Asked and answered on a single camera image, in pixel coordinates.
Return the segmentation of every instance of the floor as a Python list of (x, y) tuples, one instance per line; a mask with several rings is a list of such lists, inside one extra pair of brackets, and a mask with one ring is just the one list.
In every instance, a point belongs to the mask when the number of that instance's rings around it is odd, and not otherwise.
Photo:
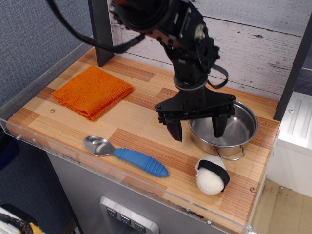
[(253, 219), (258, 234), (312, 233), (312, 197), (265, 181), (260, 202)]

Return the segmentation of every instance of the blue spoon handle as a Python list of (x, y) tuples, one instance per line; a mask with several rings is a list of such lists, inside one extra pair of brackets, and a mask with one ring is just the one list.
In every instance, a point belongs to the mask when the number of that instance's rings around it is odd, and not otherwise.
[(169, 174), (165, 166), (156, 159), (138, 151), (120, 148), (114, 150), (114, 155), (142, 168), (144, 171), (152, 175), (167, 177)]

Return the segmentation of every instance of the white wooden wall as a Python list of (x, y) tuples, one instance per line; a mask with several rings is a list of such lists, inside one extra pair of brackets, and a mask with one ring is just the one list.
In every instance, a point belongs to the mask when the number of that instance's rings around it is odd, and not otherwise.
[[(191, 0), (220, 47), (227, 86), (279, 100), (306, 29), (312, 0)], [(114, 45), (137, 35), (111, 18)], [(162, 46), (146, 38), (120, 56), (173, 71)], [(210, 80), (220, 83), (217, 72)]]

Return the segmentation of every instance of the pot handle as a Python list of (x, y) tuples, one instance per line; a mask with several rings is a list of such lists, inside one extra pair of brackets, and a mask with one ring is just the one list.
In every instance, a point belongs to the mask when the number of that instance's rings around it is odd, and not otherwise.
[(244, 156), (245, 156), (245, 148), (244, 148), (244, 145), (241, 145), (240, 146), (242, 148), (242, 152), (243, 152), (243, 155), (241, 157), (238, 157), (238, 158), (225, 158), (225, 157), (222, 157), (221, 154), (219, 153), (218, 149), (216, 147), (214, 147), (214, 149), (216, 150), (216, 152), (218, 153), (219, 157), (224, 159), (224, 160), (227, 160), (227, 161), (236, 161), (236, 160), (240, 160), (242, 159)]

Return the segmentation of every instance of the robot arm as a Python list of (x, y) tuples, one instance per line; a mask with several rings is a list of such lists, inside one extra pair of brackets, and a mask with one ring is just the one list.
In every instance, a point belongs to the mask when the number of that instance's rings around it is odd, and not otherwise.
[[(215, 62), (219, 48), (208, 35), (199, 11), (187, 0), (113, 0), (115, 19), (127, 28), (155, 38), (174, 66), (177, 95), (155, 106), (160, 123), (167, 126), (175, 140), (182, 141), (181, 120), (212, 117), (214, 135), (223, 135), (227, 118), (235, 113), (236, 97), (206, 88), (221, 88), (228, 73)], [(226, 76), (220, 85), (208, 81), (216, 69)]]

